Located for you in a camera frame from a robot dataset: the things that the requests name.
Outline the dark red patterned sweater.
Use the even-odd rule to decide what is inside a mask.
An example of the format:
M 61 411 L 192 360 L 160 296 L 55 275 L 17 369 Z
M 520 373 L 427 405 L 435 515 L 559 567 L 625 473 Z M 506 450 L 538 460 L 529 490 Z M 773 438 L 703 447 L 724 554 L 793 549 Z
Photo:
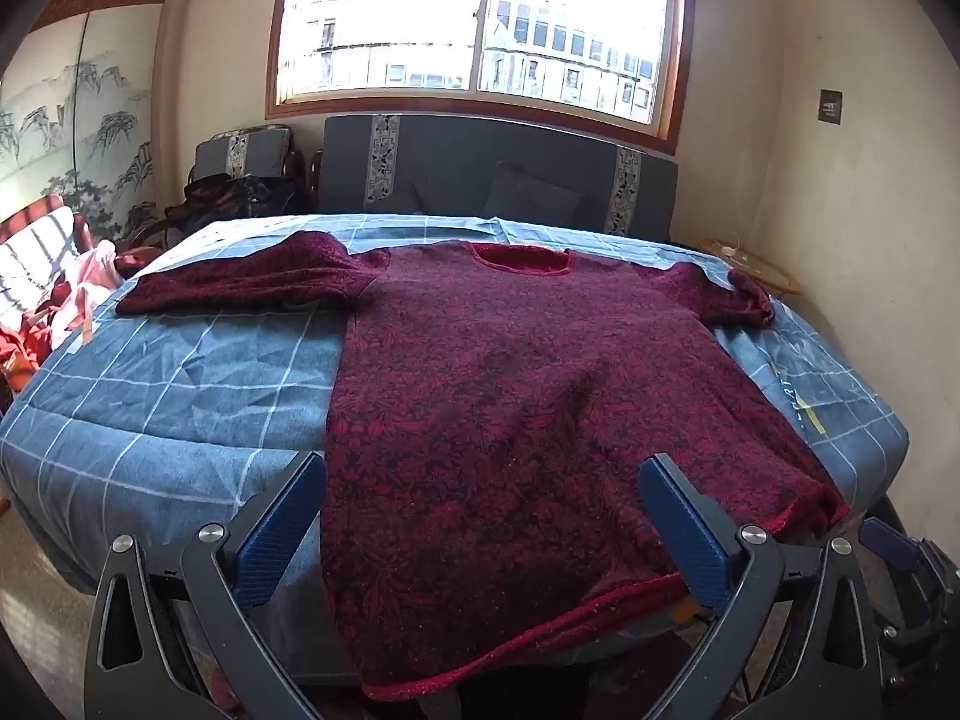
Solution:
M 140 278 L 124 316 L 342 310 L 320 567 L 363 689 L 398 700 L 584 644 L 685 592 L 638 497 L 674 460 L 737 522 L 822 535 L 848 507 L 718 343 L 775 308 L 736 271 L 532 245 L 350 254 L 297 232 Z

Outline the pink and orange clothes pile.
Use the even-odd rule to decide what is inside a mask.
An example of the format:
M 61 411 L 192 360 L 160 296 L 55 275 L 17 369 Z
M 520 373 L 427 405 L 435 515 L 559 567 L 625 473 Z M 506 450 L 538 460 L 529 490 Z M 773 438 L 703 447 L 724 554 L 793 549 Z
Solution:
M 94 310 L 124 282 L 116 257 L 112 242 L 98 242 L 60 273 L 36 310 L 21 310 L 16 322 L 3 323 L 3 387 L 19 394 L 76 328 L 82 330 L 83 340 L 91 338 Z

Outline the dark clothes pile on chair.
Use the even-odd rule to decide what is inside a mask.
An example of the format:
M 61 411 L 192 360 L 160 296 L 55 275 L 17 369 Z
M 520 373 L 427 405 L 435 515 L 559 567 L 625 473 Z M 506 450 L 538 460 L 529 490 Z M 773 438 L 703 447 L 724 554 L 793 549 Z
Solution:
M 311 215 L 316 204 L 296 179 L 213 174 L 184 187 L 184 201 L 164 214 L 183 238 L 215 221 Z

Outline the blue checked bed cover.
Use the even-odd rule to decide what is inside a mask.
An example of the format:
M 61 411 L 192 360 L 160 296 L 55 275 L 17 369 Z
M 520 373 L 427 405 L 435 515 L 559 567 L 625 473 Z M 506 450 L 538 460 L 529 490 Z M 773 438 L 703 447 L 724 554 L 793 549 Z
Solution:
M 324 231 L 359 254 L 443 241 L 571 249 L 652 268 L 692 262 L 724 288 L 729 266 L 675 245 L 564 227 L 462 216 L 314 215 L 213 223 L 146 273 L 242 257 L 293 232 Z M 53 567 L 94 595 L 117 535 L 178 541 L 226 522 L 302 449 L 320 449 L 343 322 L 314 309 L 267 316 L 94 314 L 32 376 L 2 421 L 2 478 Z M 793 422 L 853 517 L 887 492 L 908 455 L 908 429 L 882 397 L 791 307 L 775 299 L 768 330 L 716 338 Z M 319 525 L 265 608 L 263 637 L 293 678 L 356 684 L 327 614 Z

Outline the round wooden side table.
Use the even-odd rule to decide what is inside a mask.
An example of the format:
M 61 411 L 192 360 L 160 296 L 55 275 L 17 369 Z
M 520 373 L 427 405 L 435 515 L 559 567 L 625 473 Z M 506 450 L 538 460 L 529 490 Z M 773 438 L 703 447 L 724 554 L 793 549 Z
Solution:
M 732 268 L 745 271 L 777 296 L 799 296 L 802 293 L 800 282 L 794 280 L 788 271 L 745 249 L 740 242 L 703 238 L 698 241 L 697 247 L 701 252 L 718 257 Z

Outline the white checked cloth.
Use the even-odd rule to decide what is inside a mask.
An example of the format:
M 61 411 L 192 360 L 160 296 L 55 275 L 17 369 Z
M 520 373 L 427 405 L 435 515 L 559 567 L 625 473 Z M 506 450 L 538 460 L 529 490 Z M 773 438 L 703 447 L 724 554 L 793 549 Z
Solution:
M 21 316 L 36 310 L 50 293 L 60 273 L 80 257 L 76 249 L 75 218 L 60 206 L 13 234 L 0 245 L 0 320 L 18 330 Z

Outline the dark grey pillow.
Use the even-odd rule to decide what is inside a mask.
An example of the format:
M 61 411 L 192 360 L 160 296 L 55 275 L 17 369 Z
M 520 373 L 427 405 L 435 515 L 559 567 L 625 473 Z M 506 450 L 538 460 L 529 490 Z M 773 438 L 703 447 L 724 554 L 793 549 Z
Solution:
M 524 223 L 571 226 L 584 197 L 516 167 L 500 164 L 493 174 L 482 215 Z

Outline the grey cushioned wooden chair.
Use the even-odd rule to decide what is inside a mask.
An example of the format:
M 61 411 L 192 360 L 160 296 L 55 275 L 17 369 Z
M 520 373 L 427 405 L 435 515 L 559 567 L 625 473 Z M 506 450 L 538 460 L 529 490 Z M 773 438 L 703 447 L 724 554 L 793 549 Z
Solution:
M 296 179 L 309 192 L 306 161 L 286 125 L 240 128 L 199 143 L 187 184 L 213 174 Z

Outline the dark grey bed headboard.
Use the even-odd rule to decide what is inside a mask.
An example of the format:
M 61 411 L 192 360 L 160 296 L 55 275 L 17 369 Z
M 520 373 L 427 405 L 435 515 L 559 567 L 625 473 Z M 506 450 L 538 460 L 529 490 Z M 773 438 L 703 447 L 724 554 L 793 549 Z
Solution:
M 464 115 L 337 115 L 324 125 L 324 213 L 482 215 L 496 168 L 583 195 L 569 229 L 667 242 L 679 168 L 667 158 L 538 125 Z

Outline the painted folding screen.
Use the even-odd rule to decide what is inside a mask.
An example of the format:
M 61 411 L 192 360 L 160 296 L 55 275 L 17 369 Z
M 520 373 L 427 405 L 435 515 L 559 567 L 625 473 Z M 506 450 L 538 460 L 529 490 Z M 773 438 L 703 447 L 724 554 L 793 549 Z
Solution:
M 98 238 L 156 218 L 153 75 L 164 0 L 52 0 L 2 78 L 2 213 L 57 193 Z

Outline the wooden framed window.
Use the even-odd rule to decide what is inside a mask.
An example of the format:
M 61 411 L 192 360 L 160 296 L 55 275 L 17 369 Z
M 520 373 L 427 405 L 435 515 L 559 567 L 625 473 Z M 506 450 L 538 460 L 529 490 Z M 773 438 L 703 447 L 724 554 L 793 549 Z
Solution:
M 695 0 L 275 0 L 265 112 L 477 115 L 675 153 Z

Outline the dark wall switch plate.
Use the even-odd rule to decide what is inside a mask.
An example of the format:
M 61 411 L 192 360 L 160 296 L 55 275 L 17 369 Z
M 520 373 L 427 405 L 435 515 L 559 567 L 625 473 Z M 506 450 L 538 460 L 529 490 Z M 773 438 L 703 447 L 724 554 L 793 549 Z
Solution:
M 843 93 L 838 89 L 822 89 L 818 93 L 817 119 L 825 124 L 839 125 L 843 117 Z

